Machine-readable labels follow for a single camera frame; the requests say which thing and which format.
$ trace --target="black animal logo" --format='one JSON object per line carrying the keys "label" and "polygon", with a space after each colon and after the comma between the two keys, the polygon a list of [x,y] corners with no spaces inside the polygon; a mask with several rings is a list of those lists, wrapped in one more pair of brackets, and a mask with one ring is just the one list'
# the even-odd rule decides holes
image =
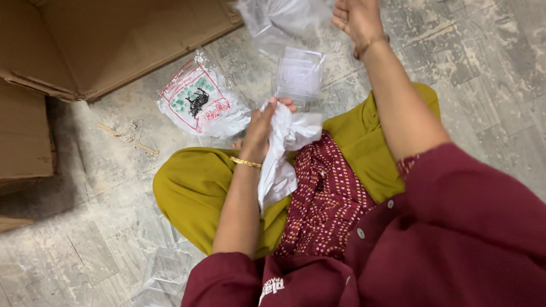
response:
{"label": "black animal logo", "polygon": [[189,97],[186,97],[186,99],[189,101],[189,111],[192,113],[193,118],[197,116],[197,113],[201,111],[203,105],[205,105],[207,102],[209,102],[209,94],[207,94],[205,91],[203,91],[201,88],[197,88],[202,93],[194,93],[197,95],[197,97],[194,100],[191,100]]}

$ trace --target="clear plastic container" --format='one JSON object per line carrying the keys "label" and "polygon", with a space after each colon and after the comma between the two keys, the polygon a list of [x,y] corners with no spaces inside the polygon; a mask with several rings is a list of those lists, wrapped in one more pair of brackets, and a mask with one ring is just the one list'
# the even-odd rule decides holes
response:
{"label": "clear plastic container", "polygon": [[178,307],[180,303],[174,296],[152,290],[144,290],[121,306],[131,307]]}
{"label": "clear plastic container", "polygon": [[178,244],[177,247],[185,247],[191,245],[191,243],[182,235],[173,224],[171,226],[171,232],[173,233],[174,243]]}
{"label": "clear plastic container", "polygon": [[188,280],[188,261],[191,256],[172,250],[158,248],[148,258],[144,272],[144,288],[159,292],[178,294]]}
{"label": "clear plastic container", "polygon": [[274,95],[292,98],[298,108],[304,108],[321,91],[324,61],[321,52],[286,47],[271,80]]}

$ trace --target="speckled floor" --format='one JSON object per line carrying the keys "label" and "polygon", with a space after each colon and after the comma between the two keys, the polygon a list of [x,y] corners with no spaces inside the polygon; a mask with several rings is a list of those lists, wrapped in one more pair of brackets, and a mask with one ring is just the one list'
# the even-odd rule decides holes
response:
{"label": "speckled floor", "polygon": [[[442,121],[464,150],[546,199],[546,6],[541,0],[386,0],[385,31],[415,81],[438,92]],[[300,47],[327,55],[322,92],[308,106],[326,117],[360,103],[370,85],[344,34],[325,25]],[[259,58],[244,28],[204,49],[255,107],[275,63]],[[112,306],[142,291],[147,257],[175,249],[152,179],[169,156],[197,145],[153,97],[179,59],[93,103],[50,101],[59,174],[0,199],[0,214],[36,219],[0,234],[0,306]],[[122,131],[142,118],[150,155],[96,127]],[[226,146],[228,140],[218,146]],[[204,255],[194,247],[192,266]],[[173,301],[177,304],[183,292]]]}

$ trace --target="bracelet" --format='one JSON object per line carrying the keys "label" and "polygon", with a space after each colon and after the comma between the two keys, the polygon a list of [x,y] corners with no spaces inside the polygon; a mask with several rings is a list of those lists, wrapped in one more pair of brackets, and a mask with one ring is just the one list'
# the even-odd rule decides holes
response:
{"label": "bracelet", "polygon": [[368,39],[364,44],[361,45],[355,45],[353,48],[353,57],[357,60],[360,60],[364,53],[368,50],[368,48],[376,42],[380,42],[382,40],[385,40],[387,43],[390,43],[390,36],[388,34],[383,34],[380,36],[375,36],[370,39]]}
{"label": "bracelet", "polygon": [[238,164],[243,164],[243,165],[247,165],[247,166],[252,166],[252,167],[256,167],[256,168],[261,168],[262,167],[262,164],[261,163],[254,163],[254,162],[250,162],[250,161],[245,161],[245,160],[241,160],[239,158],[235,158],[235,157],[229,157],[229,159],[235,163],[238,163]]}

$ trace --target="mustard yellow salwar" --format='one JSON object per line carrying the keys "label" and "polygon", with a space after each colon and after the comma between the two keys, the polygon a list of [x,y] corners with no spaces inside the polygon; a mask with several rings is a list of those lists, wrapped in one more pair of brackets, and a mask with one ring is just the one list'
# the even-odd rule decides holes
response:
{"label": "mustard yellow salwar", "polygon": [[[415,83],[414,86],[440,119],[436,92],[424,84]],[[330,132],[376,203],[404,191],[404,182],[385,143],[372,92],[354,109],[326,120],[323,128]],[[161,212],[207,255],[211,253],[220,212],[236,165],[229,157],[237,154],[235,150],[206,147],[182,149],[161,166],[153,181]],[[271,254],[277,246],[291,200],[290,196],[286,197],[264,212],[256,257]]]}

